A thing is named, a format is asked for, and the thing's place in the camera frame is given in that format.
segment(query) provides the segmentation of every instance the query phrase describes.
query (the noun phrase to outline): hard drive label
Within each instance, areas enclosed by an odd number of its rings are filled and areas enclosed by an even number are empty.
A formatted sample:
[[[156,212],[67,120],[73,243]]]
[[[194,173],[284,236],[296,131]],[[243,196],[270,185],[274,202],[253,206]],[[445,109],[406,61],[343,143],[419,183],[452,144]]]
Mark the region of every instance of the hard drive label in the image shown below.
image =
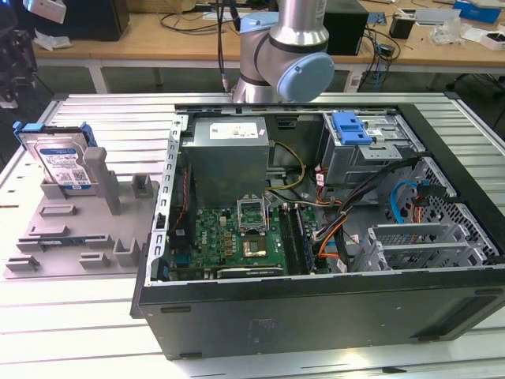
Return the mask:
[[[88,174],[77,164],[79,156],[74,148],[41,148],[39,152],[51,176],[60,186],[81,190],[91,185]]]

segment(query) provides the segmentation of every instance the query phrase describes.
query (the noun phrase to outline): power supply label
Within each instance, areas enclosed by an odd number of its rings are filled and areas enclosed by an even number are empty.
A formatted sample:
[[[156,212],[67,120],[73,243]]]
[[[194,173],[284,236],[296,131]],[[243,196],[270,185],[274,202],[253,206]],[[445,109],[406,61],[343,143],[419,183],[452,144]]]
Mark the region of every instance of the power supply label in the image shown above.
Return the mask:
[[[217,122],[210,127],[211,140],[231,140],[240,138],[259,138],[255,122]]]

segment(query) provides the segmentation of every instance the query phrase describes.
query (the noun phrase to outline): white table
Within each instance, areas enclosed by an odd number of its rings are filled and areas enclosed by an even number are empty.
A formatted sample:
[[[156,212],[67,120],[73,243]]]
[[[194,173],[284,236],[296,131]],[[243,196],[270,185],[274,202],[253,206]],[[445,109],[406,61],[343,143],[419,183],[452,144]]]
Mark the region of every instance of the white table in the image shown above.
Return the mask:
[[[174,103],[205,95],[83,95],[53,102],[53,126],[88,121],[119,180],[162,170]],[[461,100],[442,94],[328,94],[317,101],[414,103],[505,212],[504,143]],[[40,169],[19,150],[0,175],[1,256],[10,255],[42,191]],[[505,373],[505,310],[452,342],[363,347],[169,362],[144,320],[129,316],[135,278],[0,281],[0,377],[374,377],[397,367],[405,378],[491,378]]]

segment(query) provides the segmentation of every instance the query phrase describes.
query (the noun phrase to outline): wooden desk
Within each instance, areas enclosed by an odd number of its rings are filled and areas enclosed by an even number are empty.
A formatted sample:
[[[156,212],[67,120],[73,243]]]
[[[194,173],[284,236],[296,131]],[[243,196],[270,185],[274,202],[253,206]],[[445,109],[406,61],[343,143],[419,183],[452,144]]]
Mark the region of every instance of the wooden desk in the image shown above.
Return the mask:
[[[431,0],[418,0],[433,8],[450,8]],[[397,8],[417,8],[410,0],[399,0],[396,5],[376,2],[361,3],[370,12],[385,12],[392,15]],[[502,15],[499,22],[505,22]],[[197,28],[213,24],[215,21],[195,20],[178,23],[178,28]],[[472,23],[479,28],[493,30],[495,25]],[[388,26],[377,25],[376,30],[387,34]],[[414,25],[408,40],[398,40],[402,48],[399,58],[391,65],[391,71],[425,73],[505,73],[505,53],[491,51],[479,43],[466,41],[458,44],[436,46],[428,37],[431,27]],[[225,27],[223,34],[226,67],[238,68],[240,60],[240,37]],[[85,66],[90,70],[98,93],[108,93],[107,81],[102,68],[112,67],[192,67],[215,68],[217,64],[216,35],[189,36],[159,25],[156,14],[131,14],[130,26],[118,42],[98,42],[87,40],[73,41],[74,47],[60,51],[44,51],[36,47],[36,56],[41,66]],[[335,69],[348,70],[346,91],[355,92],[372,61],[372,44],[365,40],[358,56],[335,56]],[[157,81],[161,81],[159,71]]]

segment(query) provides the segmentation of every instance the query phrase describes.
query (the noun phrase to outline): black speaker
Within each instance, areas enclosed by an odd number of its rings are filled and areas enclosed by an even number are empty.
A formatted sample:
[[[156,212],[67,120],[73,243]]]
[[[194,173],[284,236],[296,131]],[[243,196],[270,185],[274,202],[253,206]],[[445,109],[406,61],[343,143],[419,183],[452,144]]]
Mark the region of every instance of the black speaker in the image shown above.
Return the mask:
[[[357,0],[328,0],[324,27],[330,32],[329,55],[357,55],[368,11]]]

